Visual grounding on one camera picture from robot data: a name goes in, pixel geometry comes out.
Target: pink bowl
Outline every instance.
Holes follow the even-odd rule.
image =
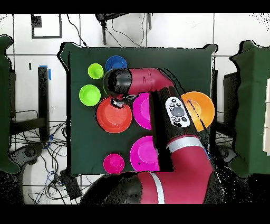
[[[140,138],[133,144],[130,150],[130,163],[137,172],[159,171],[158,155],[152,136]]]
[[[133,102],[133,115],[135,121],[143,128],[151,130],[149,113],[149,93],[144,92]]]
[[[109,174],[121,173],[124,169],[124,159],[118,154],[109,154],[103,161],[103,167]]]

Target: black stand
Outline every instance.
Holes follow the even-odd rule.
[[[15,80],[16,74],[11,73],[11,117],[15,117]],[[40,129],[40,140],[49,140],[49,102],[48,102],[48,77],[47,68],[38,68],[38,118],[29,120],[12,121],[10,134],[16,135],[28,130]]]

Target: green table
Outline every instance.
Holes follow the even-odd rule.
[[[263,152],[266,83],[270,78],[270,48],[244,41],[231,58],[241,84],[237,90],[239,108],[235,119],[238,154],[230,167],[242,178],[253,173],[270,174],[270,156]]]
[[[58,57],[71,79],[71,173],[106,174],[103,160],[110,153],[120,154],[125,161],[123,172],[134,171],[129,161],[131,146],[141,137],[151,135],[150,130],[140,127],[133,119],[127,130],[120,134],[103,131],[95,120],[94,107],[87,107],[79,100],[80,89],[87,84],[97,86],[101,99],[106,98],[102,79],[88,75],[88,67],[99,63],[105,70],[106,60],[113,55],[124,57],[128,68],[167,68],[180,81],[185,91],[200,91],[210,96],[211,55],[214,44],[203,49],[181,48],[82,48],[73,43],[63,43]]]

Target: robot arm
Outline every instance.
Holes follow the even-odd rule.
[[[112,69],[105,74],[103,87],[112,105],[120,108],[139,93],[150,93],[150,121],[161,172],[111,176],[110,193],[102,203],[203,203],[213,168],[168,75],[155,68]]]

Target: table surface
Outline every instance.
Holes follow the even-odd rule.
[[[202,49],[181,49],[83,48],[73,43],[63,43],[59,59],[67,71],[67,79],[71,79],[71,86],[68,86],[71,103],[67,106],[67,110],[71,110],[71,173],[106,174],[103,160],[110,153],[118,153],[124,158],[123,172],[134,171],[129,160],[130,149],[136,140],[151,135],[151,131],[140,127],[134,118],[129,128],[119,134],[110,134],[100,128],[95,119],[96,106],[87,107],[79,100],[79,91],[87,84],[100,89],[101,100],[107,97],[102,79],[89,77],[89,65],[99,63],[105,71],[106,60],[113,55],[120,55],[127,61],[128,68],[169,69],[186,92],[200,91],[210,96],[211,55],[215,50],[214,44]],[[180,95],[183,94],[178,85],[176,88]],[[200,135],[204,139],[206,137],[207,141],[205,131],[200,132]]]

